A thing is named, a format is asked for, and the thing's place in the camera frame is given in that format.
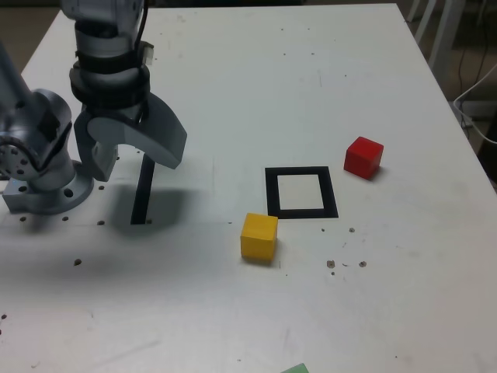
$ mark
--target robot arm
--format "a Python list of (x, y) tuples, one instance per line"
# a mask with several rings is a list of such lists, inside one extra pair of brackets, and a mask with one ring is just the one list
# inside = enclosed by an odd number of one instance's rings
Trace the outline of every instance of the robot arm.
[(141, 41), (147, 0), (61, 4), (76, 21), (78, 62), (69, 76), (83, 104), (75, 121), (82, 163), (68, 154), (67, 103), (44, 89), (31, 92), (0, 43), (0, 171), (11, 177), (3, 193), (11, 212), (57, 214), (77, 206), (90, 194), (93, 178), (109, 179), (118, 144), (133, 145), (172, 169), (185, 148), (185, 129), (150, 93), (144, 60), (153, 46)]
[(0, 43), (0, 171), (11, 212), (56, 214), (80, 204), (93, 179), (69, 158), (71, 110), (45, 89), (31, 92)]
[(148, 2), (63, 0), (62, 9), (76, 20), (78, 62), (70, 78), (72, 92), (83, 103), (75, 122), (83, 166), (95, 179), (107, 181), (117, 145), (128, 144), (175, 169), (186, 132), (172, 110), (150, 93), (144, 62), (151, 59), (153, 46), (141, 40)]

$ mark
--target black strip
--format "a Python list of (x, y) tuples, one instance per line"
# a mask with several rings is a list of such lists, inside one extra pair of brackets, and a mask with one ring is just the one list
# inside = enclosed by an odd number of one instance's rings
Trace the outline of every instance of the black strip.
[(141, 163), (137, 193), (134, 196), (133, 213), (131, 214), (132, 225), (145, 224), (147, 221), (148, 201), (150, 200), (150, 190), (154, 179), (154, 168), (155, 162), (145, 154)]
[[(281, 210), (278, 176), (280, 175), (317, 175), (324, 208)], [(266, 198), (268, 215), (279, 219), (316, 219), (337, 218), (335, 194), (328, 167), (280, 167), (266, 169)]]

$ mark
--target black tape square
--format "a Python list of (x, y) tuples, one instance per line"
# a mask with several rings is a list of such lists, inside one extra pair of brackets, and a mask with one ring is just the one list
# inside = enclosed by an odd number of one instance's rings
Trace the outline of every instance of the black tape square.
[[(278, 176), (287, 175), (316, 175), (319, 178), (319, 189), (323, 200), (323, 208), (282, 210), (280, 206), (280, 190)], [(319, 219), (337, 218), (335, 194), (333, 193), (332, 178), (329, 168), (318, 167), (277, 167), (266, 169), (266, 199), (268, 215), (279, 219)]]

